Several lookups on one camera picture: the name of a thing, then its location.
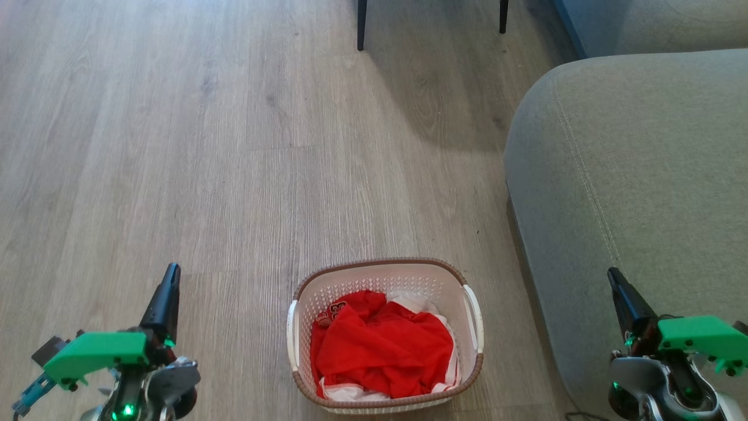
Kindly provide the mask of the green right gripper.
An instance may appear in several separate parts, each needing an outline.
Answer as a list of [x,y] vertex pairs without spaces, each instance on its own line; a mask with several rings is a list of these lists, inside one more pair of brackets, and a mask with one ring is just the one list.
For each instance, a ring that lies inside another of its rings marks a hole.
[[702,354],[715,371],[734,377],[748,368],[748,323],[727,323],[713,315],[658,318],[617,267],[607,270],[615,314],[631,357],[663,361],[676,352]]

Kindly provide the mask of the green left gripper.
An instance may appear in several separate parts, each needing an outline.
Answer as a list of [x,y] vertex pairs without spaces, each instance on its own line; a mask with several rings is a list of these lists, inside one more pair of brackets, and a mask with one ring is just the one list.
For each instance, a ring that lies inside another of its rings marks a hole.
[[139,328],[117,332],[78,331],[74,339],[53,336],[32,354],[41,374],[12,405],[25,417],[54,388],[75,392],[86,376],[109,371],[112,389],[102,388],[104,403],[84,417],[178,417],[178,333],[181,267],[168,264],[141,318]]

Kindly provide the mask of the white plastic laundry basket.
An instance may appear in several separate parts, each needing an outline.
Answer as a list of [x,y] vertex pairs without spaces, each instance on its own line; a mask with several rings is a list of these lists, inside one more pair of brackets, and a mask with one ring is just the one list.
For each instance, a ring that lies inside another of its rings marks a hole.
[[[360,403],[334,402],[316,395],[310,362],[314,318],[334,299],[366,289],[386,294],[417,293],[432,301],[446,317],[456,339],[462,380],[454,389],[407,399]],[[297,388],[326,411],[347,416],[409,412],[444,404],[473,386],[483,368],[483,315],[473,289],[462,274],[445,261],[390,258],[352,262],[318,270],[299,285],[289,304],[286,347]]]

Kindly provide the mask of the grey fabric sofa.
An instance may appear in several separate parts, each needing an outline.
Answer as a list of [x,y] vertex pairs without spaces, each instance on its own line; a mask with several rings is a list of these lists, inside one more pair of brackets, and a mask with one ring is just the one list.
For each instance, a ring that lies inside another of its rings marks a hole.
[[503,154],[551,350],[580,410],[623,345],[607,270],[659,314],[748,324],[748,49],[589,58],[522,99]]

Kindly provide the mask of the blue-grey upholstered seat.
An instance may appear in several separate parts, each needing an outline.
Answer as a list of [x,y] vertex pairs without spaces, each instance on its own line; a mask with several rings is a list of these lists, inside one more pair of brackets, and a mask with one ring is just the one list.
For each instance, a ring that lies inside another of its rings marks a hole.
[[748,48],[748,0],[553,0],[583,58]]

